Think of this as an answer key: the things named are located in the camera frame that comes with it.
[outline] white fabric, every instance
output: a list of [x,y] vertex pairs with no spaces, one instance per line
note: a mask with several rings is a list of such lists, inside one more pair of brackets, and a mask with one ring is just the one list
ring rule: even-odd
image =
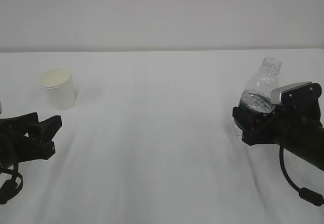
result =
[[[323,223],[323,208],[286,183],[278,146],[230,133],[232,107],[266,56],[283,62],[281,85],[324,85],[319,49],[0,54],[1,117],[63,122],[53,157],[20,164],[24,188],[0,223]],[[68,111],[51,109],[38,82],[55,67],[73,71]],[[324,193],[323,172],[287,152],[285,163],[297,185]]]

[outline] bottle neck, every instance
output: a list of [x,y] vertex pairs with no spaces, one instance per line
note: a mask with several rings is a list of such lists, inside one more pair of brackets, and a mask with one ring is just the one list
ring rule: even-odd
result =
[[281,61],[275,58],[266,57],[260,67],[260,72],[276,76],[280,74]]

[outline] white table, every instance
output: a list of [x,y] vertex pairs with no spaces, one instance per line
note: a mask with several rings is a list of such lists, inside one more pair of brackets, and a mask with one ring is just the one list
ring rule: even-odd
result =
[[[320,49],[0,54],[1,117],[63,121],[56,154],[20,164],[24,188],[0,223],[323,223],[284,179],[278,146],[230,133],[265,56],[283,61],[281,85],[324,85]],[[53,67],[73,71],[71,110],[51,109],[38,84]],[[285,163],[297,185],[324,193],[323,172],[287,152]]]

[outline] white wall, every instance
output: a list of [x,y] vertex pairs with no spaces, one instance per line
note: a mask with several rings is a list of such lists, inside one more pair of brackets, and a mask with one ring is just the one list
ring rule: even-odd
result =
[[324,47],[324,0],[0,0],[0,51]]

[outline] plastic water bottle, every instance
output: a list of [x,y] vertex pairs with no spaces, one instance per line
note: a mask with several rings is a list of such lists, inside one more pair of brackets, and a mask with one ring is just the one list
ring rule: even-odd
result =
[[[270,103],[270,93],[279,87],[280,68],[281,61],[266,57],[259,72],[252,76],[244,87],[238,107],[260,113],[271,113],[274,106]],[[237,137],[242,137],[242,130],[235,121],[233,122],[233,133]]]

